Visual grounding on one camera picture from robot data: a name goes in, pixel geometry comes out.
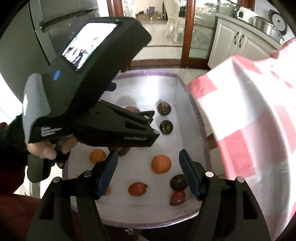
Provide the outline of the left hand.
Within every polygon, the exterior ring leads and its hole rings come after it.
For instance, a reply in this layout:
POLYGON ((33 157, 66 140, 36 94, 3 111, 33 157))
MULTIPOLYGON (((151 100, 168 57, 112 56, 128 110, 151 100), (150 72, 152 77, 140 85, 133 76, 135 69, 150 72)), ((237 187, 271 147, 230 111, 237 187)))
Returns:
MULTIPOLYGON (((69 154, 70 151, 77 145, 78 140, 75 137, 70 137, 60 145, 60 152, 63 155, 69 154)), ((38 143, 26 143, 27 151, 37 158, 38 161, 44 159, 55 160, 57 151, 55 145, 49 140, 41 141, 38 143)))

